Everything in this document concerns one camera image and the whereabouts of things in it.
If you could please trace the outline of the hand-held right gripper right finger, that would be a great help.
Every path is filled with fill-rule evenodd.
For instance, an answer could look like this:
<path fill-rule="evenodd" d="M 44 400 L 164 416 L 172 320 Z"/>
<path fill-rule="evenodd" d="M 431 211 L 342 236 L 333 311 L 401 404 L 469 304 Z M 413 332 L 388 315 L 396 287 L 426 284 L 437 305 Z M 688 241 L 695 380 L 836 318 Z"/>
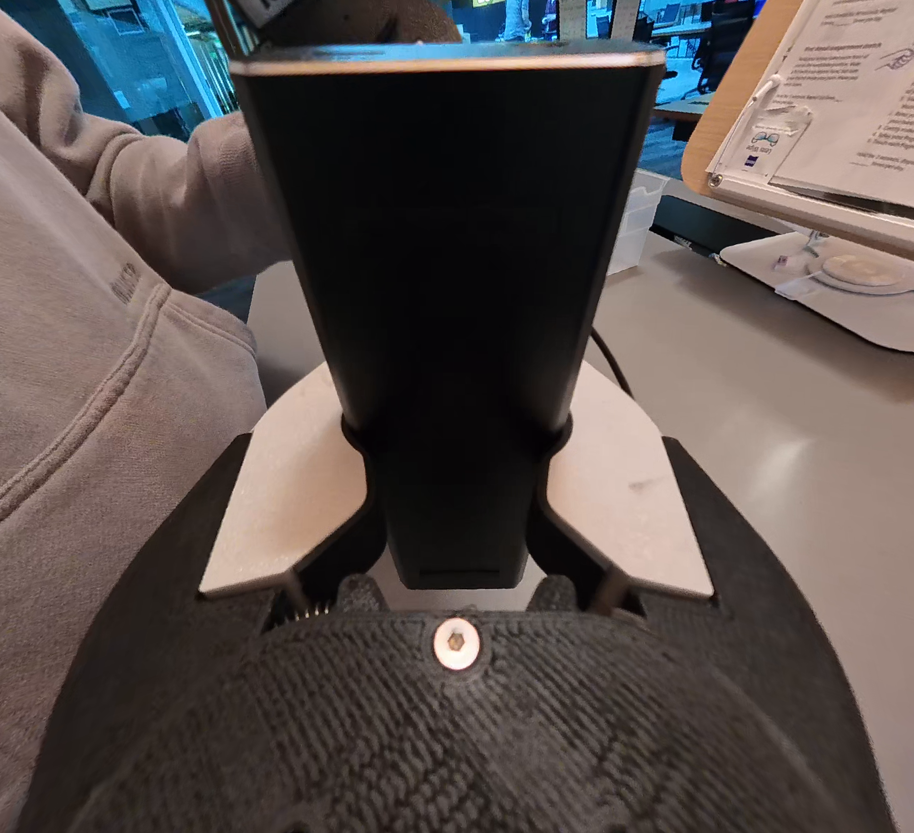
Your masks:
<path fill-rule="evenodd" d="M 661 432 L 593 366 L 580 367 L 536 482 L 527 549 L 544 574 L 570 580 L 579 608 L 640 608 L 647 593 L 714 598 Z"/>

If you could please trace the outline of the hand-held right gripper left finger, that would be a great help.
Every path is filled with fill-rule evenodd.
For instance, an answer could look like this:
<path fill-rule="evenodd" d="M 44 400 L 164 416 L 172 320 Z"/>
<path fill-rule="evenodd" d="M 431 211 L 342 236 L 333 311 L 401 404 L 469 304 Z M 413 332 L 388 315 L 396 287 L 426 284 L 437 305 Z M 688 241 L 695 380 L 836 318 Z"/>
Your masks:
<path fill-rule="evenodd" d="M 375 496 L 323 363 L 250 435 L 199 593 L 215 600 L 282 591 L 295 606 L 333 602 L 340 583 L 384 550 Z"/>

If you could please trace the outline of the round white disc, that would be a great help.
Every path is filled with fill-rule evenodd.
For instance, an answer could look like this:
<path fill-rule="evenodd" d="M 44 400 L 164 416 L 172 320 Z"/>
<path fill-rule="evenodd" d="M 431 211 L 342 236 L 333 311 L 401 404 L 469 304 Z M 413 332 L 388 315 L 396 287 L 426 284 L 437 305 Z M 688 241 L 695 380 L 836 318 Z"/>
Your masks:
<path fill-rule="evenodd" d="M 871 256 L 827 257 L 814 277 L 830 288 L 861 296 L 895 297 L 913 290 L 906 268 Z"/>

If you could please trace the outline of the black office chair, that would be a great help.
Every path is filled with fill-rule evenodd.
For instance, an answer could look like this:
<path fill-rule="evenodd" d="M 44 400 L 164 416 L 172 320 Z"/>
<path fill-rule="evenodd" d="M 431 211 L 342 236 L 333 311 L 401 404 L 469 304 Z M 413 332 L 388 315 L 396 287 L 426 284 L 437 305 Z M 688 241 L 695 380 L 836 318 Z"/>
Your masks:
<path fill-rule="evenodd" d="M 702 6 L 709 25 L 699 39 L 692 62 L 699 73 L 696 91 L 714 92 L 746 39 L 755 18 L 757 0 L 715 0 Z"/>

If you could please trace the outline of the wooden document stand with papers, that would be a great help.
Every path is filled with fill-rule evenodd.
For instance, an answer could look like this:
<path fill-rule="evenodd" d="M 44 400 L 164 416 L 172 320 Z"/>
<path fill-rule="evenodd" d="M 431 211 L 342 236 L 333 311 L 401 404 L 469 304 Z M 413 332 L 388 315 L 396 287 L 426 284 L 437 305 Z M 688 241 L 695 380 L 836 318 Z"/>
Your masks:
<path fill-rule="evenodd" d="M 804 0 L 708 172 L 911 218 L 912 83 L 913 0 Z"/>

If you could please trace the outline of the person's left forearm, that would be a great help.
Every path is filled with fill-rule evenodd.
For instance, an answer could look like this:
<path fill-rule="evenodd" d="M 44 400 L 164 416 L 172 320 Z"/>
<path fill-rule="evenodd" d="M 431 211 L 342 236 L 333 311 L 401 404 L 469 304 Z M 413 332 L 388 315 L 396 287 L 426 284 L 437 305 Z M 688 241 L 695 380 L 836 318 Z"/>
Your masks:
<path fill-rule="evenodd" d="M 291 259 L 242 113 L 181 142 L 81 112 L 67 136 L 86 200 L 172 287 L 201 294 Z"/>

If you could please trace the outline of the person's beige hoodie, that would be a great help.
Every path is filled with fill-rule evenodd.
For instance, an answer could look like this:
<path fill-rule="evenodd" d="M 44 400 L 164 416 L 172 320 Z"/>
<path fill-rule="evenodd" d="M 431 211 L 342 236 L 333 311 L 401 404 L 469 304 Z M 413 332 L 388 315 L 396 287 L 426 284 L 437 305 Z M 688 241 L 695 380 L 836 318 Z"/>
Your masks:
<path fill-rule="evenodd" d="M 248 327 L 172 287 L 86 200 L 59 58 L 1 17 L 1 814 L 70 665 L 177 504 L 265 412 Z"/>

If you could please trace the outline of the black rectangular device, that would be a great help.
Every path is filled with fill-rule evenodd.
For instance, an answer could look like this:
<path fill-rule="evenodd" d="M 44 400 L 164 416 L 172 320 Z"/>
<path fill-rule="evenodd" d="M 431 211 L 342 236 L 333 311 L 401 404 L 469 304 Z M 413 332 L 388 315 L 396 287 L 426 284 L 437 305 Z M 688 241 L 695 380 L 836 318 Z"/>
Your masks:
<path fill-rule="evenodd" d="M 666 69 L 630 41 L 262 50 L 231 73 L 367 495 L 297 556 L 336 594 L 388 546 L 411 589 L 586 605 L 622 571 L 548 515 L 547 465 Z"/>

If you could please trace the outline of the wooden document board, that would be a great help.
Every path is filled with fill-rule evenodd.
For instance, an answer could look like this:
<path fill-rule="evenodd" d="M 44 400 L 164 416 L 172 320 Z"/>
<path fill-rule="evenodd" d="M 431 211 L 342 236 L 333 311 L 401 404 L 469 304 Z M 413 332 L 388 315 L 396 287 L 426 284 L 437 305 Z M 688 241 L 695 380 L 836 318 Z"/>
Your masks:
<path fill-rule="evenodd" d="M 707 167 L 741 111 L 755 93 L 766 68 L 804 0 L 767 0 L 760 15 L 697 123 L 681 162 L 681 176 L 694 193 L 714 198 Z"/>

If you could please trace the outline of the clear plastic drawer box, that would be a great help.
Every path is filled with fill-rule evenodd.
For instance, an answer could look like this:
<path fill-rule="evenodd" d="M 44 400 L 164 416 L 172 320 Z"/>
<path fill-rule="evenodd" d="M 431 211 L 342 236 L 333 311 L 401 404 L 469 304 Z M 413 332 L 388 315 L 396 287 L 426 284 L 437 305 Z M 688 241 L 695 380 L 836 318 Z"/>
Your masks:
<path fill-rule="evenodd" d="M 667 177 L 640 168 L 635 170 L 612 251 L 608 277 L 639 265 L 647 233 L 654 222 L 657 207 L 668 183 Z"/>

